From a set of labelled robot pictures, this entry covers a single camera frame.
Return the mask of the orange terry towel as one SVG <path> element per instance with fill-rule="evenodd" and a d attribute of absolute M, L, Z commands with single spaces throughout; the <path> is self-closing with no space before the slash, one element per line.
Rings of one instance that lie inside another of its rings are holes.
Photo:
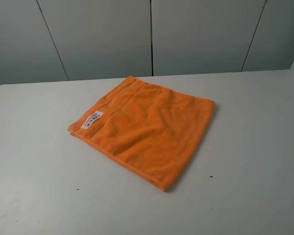
<path fill-rule="evenodd" d="M 68 127 L 71 135 L 162 191 L 195 154 L 212 100 L 127 77 Z"/>

